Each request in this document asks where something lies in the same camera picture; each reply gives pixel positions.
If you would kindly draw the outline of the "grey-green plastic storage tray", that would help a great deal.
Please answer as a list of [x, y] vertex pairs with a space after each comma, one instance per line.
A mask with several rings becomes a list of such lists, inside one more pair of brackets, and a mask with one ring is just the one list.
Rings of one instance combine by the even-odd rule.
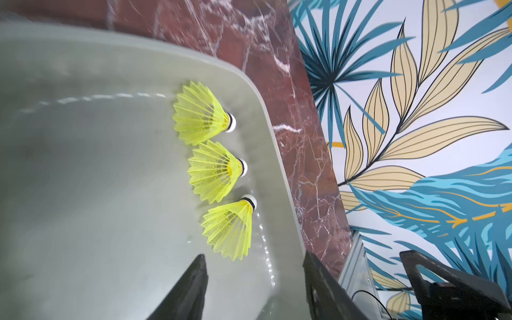
[[[184, 84], [237, 121], [217, 141], [248, 172], [247, 257], [215, 253], [209, 204], [174, 130]], [[146, 319], [200, 254], [204, 319], [308, 319], [304, 245], [263, 98], [239, 69], [159, 41], [1, 22], [1, 318]]]

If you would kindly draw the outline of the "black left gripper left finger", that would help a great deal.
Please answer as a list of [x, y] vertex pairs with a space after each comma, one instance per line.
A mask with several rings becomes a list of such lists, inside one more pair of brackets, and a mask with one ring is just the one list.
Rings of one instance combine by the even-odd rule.
[[147, 320], [202, 319], [209, 276], [199, 254]]

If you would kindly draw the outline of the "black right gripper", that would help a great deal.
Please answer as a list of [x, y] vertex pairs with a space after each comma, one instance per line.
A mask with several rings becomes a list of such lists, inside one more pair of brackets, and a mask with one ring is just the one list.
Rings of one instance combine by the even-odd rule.
[[511, 304], [496, 283], [418, 251], [403, 251], [400, 259], [424, 319], [511, 319]]

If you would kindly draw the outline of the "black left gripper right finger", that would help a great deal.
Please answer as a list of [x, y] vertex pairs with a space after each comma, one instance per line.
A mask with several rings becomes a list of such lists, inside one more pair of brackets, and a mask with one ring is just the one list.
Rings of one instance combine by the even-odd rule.
[[311, 319], [368, 319], [314, 253], [306, 252], [303, 269]]

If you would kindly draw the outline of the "yellow shuttlecock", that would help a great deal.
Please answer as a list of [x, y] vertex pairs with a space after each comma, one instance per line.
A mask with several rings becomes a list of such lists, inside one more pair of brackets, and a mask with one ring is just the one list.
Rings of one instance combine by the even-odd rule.
[[173, 109], [174, 129], [187, 145], [196, 146], [237, 127], [234, 115], [225, 111], [213, 92], [200, 82], [184, 85]]
[[250, 194], [239, 201], [210, 209], [201, 224], [202, 235], [214, 252], [231, 260], [242, 260], [248, 256], [252, 237], [252, 215], [257, 209], [257, 200]]
[[193, 150], [189, 165], [189, 184], [194, 194], [210, 204], [226, 197], [248, 171], [246, 161], [211, 140], [200, 143]]

